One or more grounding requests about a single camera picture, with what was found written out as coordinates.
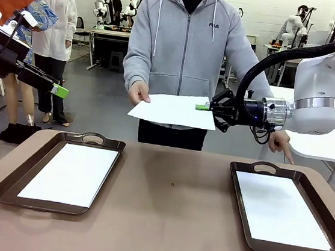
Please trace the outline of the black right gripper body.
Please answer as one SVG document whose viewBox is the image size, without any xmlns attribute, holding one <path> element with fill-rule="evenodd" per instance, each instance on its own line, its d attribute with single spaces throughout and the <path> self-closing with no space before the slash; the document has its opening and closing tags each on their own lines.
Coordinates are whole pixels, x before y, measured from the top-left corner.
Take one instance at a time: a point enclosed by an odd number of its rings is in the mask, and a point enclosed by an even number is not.
<svg viewBox="0 0 335 251">
<path fill-rule="evenodd" d="M 263 100 L 235 99 L 235 125 L 252 126 L 263 128 L 264 121 L 264 102 Z"/>
</svg>

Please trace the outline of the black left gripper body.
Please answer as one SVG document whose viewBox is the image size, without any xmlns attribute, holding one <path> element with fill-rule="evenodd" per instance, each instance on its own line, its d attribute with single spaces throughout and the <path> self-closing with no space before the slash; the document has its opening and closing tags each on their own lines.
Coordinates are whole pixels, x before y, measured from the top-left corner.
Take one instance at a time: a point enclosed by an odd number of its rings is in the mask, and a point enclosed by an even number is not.
<svg viewBox="0 0 335 251">
<path fill-rule="evenodd" d="M 30 47 L 24 42 L 11 39 L 0 30 L 0 78 L 13 73 L 17 75 L 18 80 L 27 82 L 28 69 L 23 65 L 23 61 L 29 50 Z"/>
</svg>

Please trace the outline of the person's left hand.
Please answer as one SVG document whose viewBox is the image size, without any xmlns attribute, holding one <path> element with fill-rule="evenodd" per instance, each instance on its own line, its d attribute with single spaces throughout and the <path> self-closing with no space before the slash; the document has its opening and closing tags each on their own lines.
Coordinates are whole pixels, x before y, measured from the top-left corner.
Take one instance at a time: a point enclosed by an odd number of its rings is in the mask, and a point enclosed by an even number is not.
<svg viewBox="0 0 335 251">
<path fill-rule="evenodd" d="M 291 164 L 294 163 L 292 153 L 289 147 L 290 137 L 285 131 L 275 131 L 269 137 L 268 146 L 271 152 L 283 152 L 284 156 L 288 159 Z"/>
</svg>

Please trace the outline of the person's right hand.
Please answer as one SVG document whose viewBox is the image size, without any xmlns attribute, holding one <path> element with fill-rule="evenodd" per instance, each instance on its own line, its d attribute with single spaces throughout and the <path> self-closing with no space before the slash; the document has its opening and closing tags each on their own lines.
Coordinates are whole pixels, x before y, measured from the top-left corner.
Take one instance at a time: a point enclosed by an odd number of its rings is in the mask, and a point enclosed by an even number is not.
<svg viewBox="0 0 335 251">
<path fill-rule="evenodd" d="M 150 103 L 148 84 L 143 81 L 135 81 L 129 88 L 128 95 L 132 105 L 138 105 L 141 101 Z"/>
</svg>

